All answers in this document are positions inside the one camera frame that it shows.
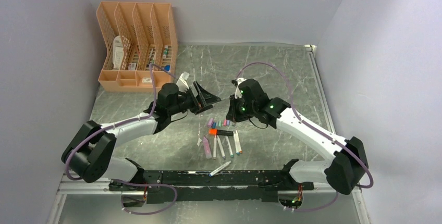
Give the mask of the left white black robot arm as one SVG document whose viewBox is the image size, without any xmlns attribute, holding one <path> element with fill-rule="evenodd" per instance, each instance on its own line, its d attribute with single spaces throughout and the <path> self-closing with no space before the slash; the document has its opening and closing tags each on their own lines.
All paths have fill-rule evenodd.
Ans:
<svg viewBox="0 0 442 224">
<path fill-rule="evenodd" d="M 197 115 L 220 102 L 220 97 L 197 82 L 193 86 L 195 92 L 165 83 L 149 108 L 135 117 L 103 125 L 93 120 L 85 122 L 62 154 L 66 170 L 74 171 L 75 179 L 86 183 L 109 178 L 123 181 L 133 191 L 142 188 L 144 169 L 129 158 L 113 157 L 114 149 L 139 137 L 160 133 L 171 124 L 173 115 L 186 112 Z"/>
</svg>

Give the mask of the white pen grey cap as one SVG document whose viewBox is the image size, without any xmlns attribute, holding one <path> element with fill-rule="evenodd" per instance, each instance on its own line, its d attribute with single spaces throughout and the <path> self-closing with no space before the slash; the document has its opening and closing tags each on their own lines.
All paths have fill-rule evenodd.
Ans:
<svg viewBox="0 0 442 224">
<path fill-rule="evenodd" d="M 217 135 L 216 138 L 217 138 L 217 143 L 218 143 L 219 150 L 220 150 L 220 153 L 221 153 L 221 157 L 225 160 L 226 159 L 226 155 L 225 155 L 225 152 L 224 152 L 224 148 L 223 148 L 220 136 Z"/>
</svg>

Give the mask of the white pen blue cap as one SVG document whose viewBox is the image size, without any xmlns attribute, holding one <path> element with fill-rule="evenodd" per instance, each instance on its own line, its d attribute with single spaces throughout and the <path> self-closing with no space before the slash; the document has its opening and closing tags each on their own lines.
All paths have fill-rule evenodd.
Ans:
<svg viewBox="0 0 442 224">
<path fill-rule="evenodd" d="M 233 134 L 234 134 L 233 137 L 234 137 L 234 144 L 235 144 L 235 153 L 239 156 L 240 155 L 240 148 L 239 148 L 239 144 L 238 144 L 236 131 L 234 131 Z"/>
</svg>

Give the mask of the purple highlighter cap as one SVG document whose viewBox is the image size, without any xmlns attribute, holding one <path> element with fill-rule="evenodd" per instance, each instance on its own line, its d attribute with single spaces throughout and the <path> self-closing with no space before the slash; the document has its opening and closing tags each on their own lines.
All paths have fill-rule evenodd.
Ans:
<svg viewBox="0 0 442 224">
<path fill-rule="evenodd" d="M 207 127 L 208 127 L 208 128 L 211 128 L 212 125 L 213 125 L 213 122 L 214 122 L 214 119 L 213 119 L 213 118 L 210 118 L 209 121 L 207 122 Z"/>
</svg>

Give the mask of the white pen green cap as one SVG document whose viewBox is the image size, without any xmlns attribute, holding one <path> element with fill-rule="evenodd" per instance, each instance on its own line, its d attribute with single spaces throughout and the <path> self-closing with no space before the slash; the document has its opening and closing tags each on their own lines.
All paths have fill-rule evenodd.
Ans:
<svg viewBox="0 0 442 224">
<path fill-rule="evenodd" d="M 215 170 L 211 171 L 208 176 L 209 177 L 213 177 L 216 174 L 218 174 L 220 171 L 222 171 L 223 169 L 225 169 L 226 167 L 228 167 L 231 164 L 231 161 L 228 161 L 224 164 L 222 164 L 221 166 L 219 166 L 218 168 L 216 168 Z"/>
</svg>

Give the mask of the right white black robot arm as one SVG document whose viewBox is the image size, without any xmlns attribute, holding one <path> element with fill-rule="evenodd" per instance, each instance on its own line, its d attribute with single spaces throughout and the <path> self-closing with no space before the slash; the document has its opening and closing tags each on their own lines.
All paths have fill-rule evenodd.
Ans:
<svg viewBox="0 0 442 224">
<path fill-rule="evenodd" d="M 281 98 L 266 98 L 264 102 L 247 102 L 231 95 L 226 118 L 231 122 L 257 118 L 261 123 L 301 140 L 323 161 L 297 161 L 281 176 L 282 185 L 289 190 L 301 182 L 327 183 L 335 191 L 348 195 L 365 175 L 368 162 L 363 142 L 353 136 L 346 139 L 325 130 L 305 118 L 296 116 L 290 104 Z"/>
</svg>

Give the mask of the purple pink highlighter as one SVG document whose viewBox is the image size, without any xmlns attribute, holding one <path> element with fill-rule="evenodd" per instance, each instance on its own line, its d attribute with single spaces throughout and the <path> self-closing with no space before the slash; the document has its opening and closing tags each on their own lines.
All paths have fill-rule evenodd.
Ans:
<svg viewBox="0 0 442 224">
<path fill-rule="evenodd" d="M 211 159 L 212 158 L 211 148 L 210 148 L 210 144 L 209 144 L 209 141 L 206 136 L 203 137 L 202 142 L 203 142 L 203 147 L 204 147 L 204 152 L 205 152 L 206 158 Z"/>
</svg>

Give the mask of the black orange highlighter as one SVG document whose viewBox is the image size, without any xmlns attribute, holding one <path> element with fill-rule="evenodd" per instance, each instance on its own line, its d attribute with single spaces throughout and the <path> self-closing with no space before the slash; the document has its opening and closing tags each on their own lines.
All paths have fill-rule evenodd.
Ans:
<svg viewBox="0 0 442 224">
<path fill-rule="evenodd" d="M 208 133 L 210 135 L 234 136 L 234 132 L 220 129 L 209 129 Z"/>
</svg>

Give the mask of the white pen orange cap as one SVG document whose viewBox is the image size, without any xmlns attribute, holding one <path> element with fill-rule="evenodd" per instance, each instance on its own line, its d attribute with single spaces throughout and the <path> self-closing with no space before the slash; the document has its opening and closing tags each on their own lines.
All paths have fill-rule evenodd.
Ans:
<svg viewBox="0 0 442 224">
<path fill-rule="evenodd" d="M 239 134 L 238 131 L 236 130 L 237 133 L 237 139 L 238 139 L 238 144 L 239 144 L 239 148 L 240 148 L 240 154 L 242 154 L 242 148 L 241 148 L 241 144 L 240 144 L 240 139 L 239 139 Z"/>
</svg>

